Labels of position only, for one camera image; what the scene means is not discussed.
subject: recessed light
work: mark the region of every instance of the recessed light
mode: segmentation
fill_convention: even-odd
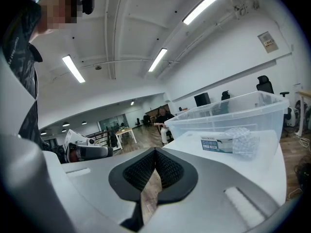
[[[65,62],[66,66],[68,67],[68,69],[72,72],[72,74],[75,76],[75,78],[80,82],[80,83],[84,83],[85,80],[84,78],[81,76],[81,74],[79,73],[78,69],[76,68],[75,64],[73,63],[70,55],[67,55],[63,58],[63,61]]]
[[[201,1],[187,16],[183,22],[189,25],[199,14],[201,14],[207,7],[209,7],[216,0]]]
[[[167,49],[161,49],[160,53],[155,58],[155,61],[153,62],[153,64],[149,68],[149,72],[152,72],[156,68],[157,64],[160,62],[160,60],[163,58],[163,56],[166,54],[166,52],[167,52]]]

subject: white tabletop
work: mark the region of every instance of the white tabletop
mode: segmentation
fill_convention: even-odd
[[[253,162],[246,162],[239,158],[235,158],[235,155],[229,153],[218,153],[203,150],[201,141],[198,140],[199,135],[200,132],[189,131],[173,142],[167,144],[164,148],[182,151],[224,163],[265,190],[280,206],[285,203],[285,163],[280,144],[271,140],[274,137],[273,133],[260,132],[261,139],[265,140],[260,141],[260,154]],[[275,155],[273,153],[272,146],[277,146]],[[271,160],[269,165],[266,165],[266,158]]]

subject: label on box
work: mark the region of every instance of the label on box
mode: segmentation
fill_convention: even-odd
[[[202,149],[212,152],[232,153],[232,139],[201,136]]]

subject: white strip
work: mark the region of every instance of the white strip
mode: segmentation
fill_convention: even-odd
[[[150,69],[149,69],[149,72],[152,72],[157,64],[160,62],[160,60],[163,58],[163,56],[166,54],[167,52],[167,49],[161,49],[160,53],[157,55],[155,61],[153,62],[153,64],[151,65]]]
[[[69,172],[69,173],[67,173],[67,176],[68,176],[68,178],[72,178],[72,177],[81,176],[81,175],[84,175],[84,174],[87,174],[87,173],[90,173],[90,172],[91,172],[91,169],[89,169],[87,167],[87,168],[84,168],[84,169],[81,169],[81,170]]]
[[[216,0],[204,0],[198,7],[196,7],[185,19],[184,23],[189,25],[199,14],[201,14],[207,7],[209,7]]]
[[[260,211],[236,187],[228,188],[225,194],[250,228],[259,225],[265,220]]]
[[[70,55],[66,56],[63,58],[63,61],[65,62],[66,66],[68,67],[68,69],[72,72],[72,74],[76,77],[76,79],[80,82],[80,83],[84,83],[85,80],[84,78],[81,76],[81,74],[79,73],[78,69],[76,68],[76,66],[74,65]]]

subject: black monitor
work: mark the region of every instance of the black monitor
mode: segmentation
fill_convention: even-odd
[[[206,104],[210,104],[210,99],[208,96],[208,93],[202,93],[200,95],[194,96],[195,102],[196,102],[196,106],[202,106],[202,105],[206,105]]]

